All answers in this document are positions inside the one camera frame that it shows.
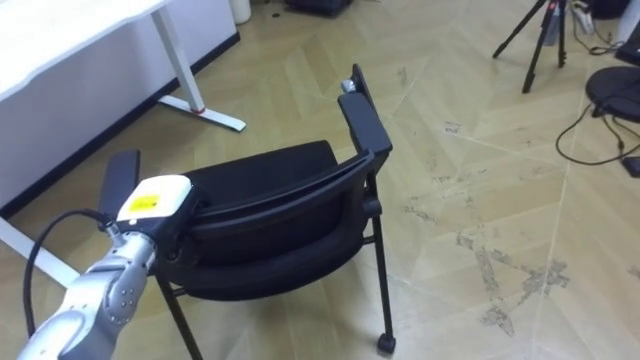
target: chair armrest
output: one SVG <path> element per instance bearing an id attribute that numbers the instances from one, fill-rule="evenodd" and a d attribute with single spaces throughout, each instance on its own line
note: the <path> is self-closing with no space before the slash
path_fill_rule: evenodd
<path id="1" fill-rule="evenodd" d="M 140 151 L 128 150 L 109 159 L 100 191 L 98 210 L 115 218 L 136 186 L 140 170 Z"/>
<path id="2" fill-rule="evenodd" d="M 358 153 L 369 149 L 376 157 L 386 157 L 393 145 L 366 97 L 361 93 L 348 93 L 338 97 L 338 104 L 349 125 L 351 140 Z"/>

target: white desk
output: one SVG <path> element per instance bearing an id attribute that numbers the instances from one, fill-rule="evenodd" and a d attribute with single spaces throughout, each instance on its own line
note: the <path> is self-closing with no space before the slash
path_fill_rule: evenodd
<path id="1" fill-rule="evenodd" d="M 169 0 L 0 0 L 0 101 L 38 74 L 119 27 L 151 14 L 187 100 L 159 101 L 214 124 L 242 131 L 244 122 L 207 109 L 166 5 Z M 33 241 L 0 218 L 0 239 L 28 257 Z M 41 249 L 36 266 L 67 287 L 78 272 Z"/>

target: power cord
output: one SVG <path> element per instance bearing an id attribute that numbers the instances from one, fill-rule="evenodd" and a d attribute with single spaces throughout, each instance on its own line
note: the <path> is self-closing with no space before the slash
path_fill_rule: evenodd
<path id="1" fill-rule="evenodd" d="M 596 103 L 596 104 L 597 104 L 596 106 L 598 106 L 598 107 L 603 107 L 604 103 L 605 103 L 607 100 L 612 99 L 612 98 L 622 98 L 622 99 L 626 99 L 626 100 L 628 100 L 628 101 L 633 101 L 633 102 L 635 102 L 635 103 L 640 104 L 640 101 L 638 101 L 638 100 L 631 99 L 631 98 L 628 98 L 628 97 L 625 97 L 625 96 L 618 96 L 618 95 L 615 95 L 615 94 L 613 94 L 613 95 L 609 95 L 609 96 L 606 96 L 606 97 L 604 97 L 602 100 L 594 101 L 594 103 Z M 606 159 L 606 160 L 595 161 L 595 162 L 588 162 L 588 161 L 578 160 L 578 159 L 576 159 L 576 158 L 573 158 L 573 157 L 571 157 L 571 156 L 567 155 L 567 154 L 566 154 L 566 153 L 565 153 L 565 152 L 560 148 L 560 142 L 562 141 L 562 138 L 563 138 L 563 137 L 564 137 L 564 136 L 565 136 L 569 131 L 571 131 L 573 128 L 575 128 L 576 126 L 578 126 L 578 124 L 580 124 L 580 122 L 582 122 L 582 120 L 584 119 L 585 115 L 587 114 L 587 112 L 589 111 L 589 109 L 590 109 L 592 106 L 593 106 L 593 104 L 589 104 L 589 105 L 587 105 L 587 106 L 584 108 L 584 110 L 582 111 L 582 114 L 580 114 L 580 117 L 579 117 L 575 122 L 573 122 L 573 124 L 571 124 L 568 128 L 564 129 L 564 130 L 560 133 L 560 135 L 558 135 L 558 137 L 556 138 L 556 144 L 555 144 L 555 145 L 556 145 L 556 151 L 558 152 L 558 154 L 560 154 L 560 156 L 562 156 L 563 158 L 565 158 L 565 159 L 567 159 L 567 160 L 569 160 L 569 161 L 571 161 L 571 162 L 573 162 L 573 163 L 576 163 L 576 164 L 586 165 L 586 166 L 598 166 L 598 165 L 608 164 L 608 163 L 613 162 L 613 161 L 620 161 L 620 160 L 623 160 L 625 157 L 627 157 L 627 156 L 629 156 L 629 155 L 633 154 L 634 152 L 636 152 L 636 151 L 640 150 L 640 144 L 638 144 L 638 145 L 636 145 L 635 147 L 633 147 L 631 150 L 629 150 L 629 151 L 626 151 L 626 152 L 625 152 L 625 147 L 626 147 L 626 145 L 625 145 L 624 141 L 622 140 L 622 138 L 620 137 L 620 134 L 618 134 L 618 133 L 617 133 L 617 132 L 616 132 L 616 131 L 611 127 L 611 125 L 610 125 L 610 124 L 609 124 L 609 122 L 607 121 L 606 116 L 605 116 L 605 115 L 603 115 L 603 116 L 601 117 L 602 122 L 603 122 L 603 123 L 604 123 L 604 125 L 607 127 L 607 129 L 608 129 L 608 130 L 609 130 L 609 131 L 610 131 L 610 132 L 611 132 L 611 133 L 616 137 L 616 141 L 617 141 L 617 148 L 618 148 L 618 156 L 615 156 L 615 157 L 612 157 L 612 158 L 609 158 L 609 159 Z M 630 132 L 630 133 L 634 134 L 638 139 L 640 139 L 640 134 L 638 134 L 637 132 L 635 132 L 634 130 L 632 130 L 631 128 L 629 128 L 628 126 L 621 124 L 621 123 L 618 121 L 618 119 L 616 119 L 615 117 L 612 117 L 612 118 L 613 118 L 613 120 L 612 120 L 612 121 L 613 121 L 613 123 L 614 123 L 616 126 L 619 126 L 619 127 L 623 128 L 623 129 L 625 129 L 626 131 L 628 131 L 628 132 Z"/>
<path id="2" fill-rule="evenodd" d="M 608 46 L 593 46 L 593 47 L 589 47 L 587 44 L 585 44 L 580 39 L 580 37 L 578 37 L 578 30 L 577 30 L 577 25 L 576 25 L 578 20 L 576 19 L 576 15 L 573 13 L 573 11 L 571 12 L 571 18 L 573 19 L 573 38 L 576 40 L 576 42 L 578 42 L 580 45 L 582 45 L 582 47 L 585 48 L 585 50 L 587 50 L 589 55 L 602 56 L 602 55 L 606 55 L 606 54 L 611 54 L 611 53 L 616 52 L 622 45 L 624 45 L 623 41 L 618 41 L 618 42 L 612 44 L 610 39 L 605 39 L 605 37 L 602 36 L 602 34 L 598 31 L 598 28 L 596 27 L 596 24 L 594 22 L 593 23 L 593 29 L 595 30 L 596 35 L 600 38 L 600 40 L 602 40 L 602 42 L 604 42 Z"/>
<path id="3" fill-rule="evenodd" d="M 22 304 L 24 306 L 24 315 L 27 323 L 27 333 L 29 334 L 29 337 L 33 336 L 33 334 L 36 332 L 35 320 L 33 316 L 33 306 L 31 303 L 31 282 L 33 278 L 33 269 L 35 267 L 36 257 L 38 256 L 40 248 L 42 248 L 42 244 L 44 243 L 44 240 L 47 238 L 51 230 L 53 230 L 53 228 L 62 220 L 74 215 L 80 215 L 88 217 L 90 219 L 94 219 L 100 225 L 105 227 L 112 221 L 109 216 L 95 210 L 71 210 L 55 218 L 51 223 L 49 223 L 49 225 L 47 225 L 40 236 L 38 236 L 35 243 L 33 244 L 33 248 L 31 248 L 29 258 L 27 259 L 27 265 L 24 269 L 24 278 L 22 281 Z"/>

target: yellow label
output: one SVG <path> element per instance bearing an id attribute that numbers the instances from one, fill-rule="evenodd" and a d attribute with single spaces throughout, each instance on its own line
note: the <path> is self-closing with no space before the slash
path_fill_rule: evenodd
<path id="1" fill-rule="evenodd" d="M 131 203 L 131 207 L 129 207 L 129 211 L 148 211 L 153 210 L 158 206 L 158 200 L 160 199 L 160 195 L 147 195 L 137 197 Z"/>

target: chair leg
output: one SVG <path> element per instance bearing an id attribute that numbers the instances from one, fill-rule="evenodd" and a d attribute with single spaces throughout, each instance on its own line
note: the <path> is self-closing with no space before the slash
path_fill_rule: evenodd
<path id="1" fill-rule="evenodd" d="M 378 339 L 378 350 L 386 354 L 393 354 L 396 348 L 396 338 L 393 337 L 393 324 L 391 322 L 391 303 L 389 301 L 387 265 L 384 257 L 382 222 L 380 221 L 380 216 L 373 217 L 372 222 L 376 247 L 376 261 L 378 263 L 378 280 L 380 281 L 380 295 L 382 296 L 382 313 L 384 315 L 384 334 L 380 335 Z"/>
<path id="2" fill-rule="evenodd" d="M 171 289 L 169 281 L 160 273 L 160 271 L 156 272 L 156 281 L 158 282 L 160 291 L 162 291 L 164 300 L 167 302 L 167 306 L 169 306 L 169 311 L 171 311 L 173 320 L 176 322 L 178 330 L 180 330 L 180 335 L 182 335 L 182 339 L 184 340 L 184 344 L 187 346 L 191 359 L 203 360 L 200 349 L 198 348 L 198 343 L 196 343 L 196 340 L 191 333 L 191 328 L 189 328 L 187 319 L 184 317 L 184 313 L 182 313 L 178 299 L 173 295 L 173 290 Z"/>

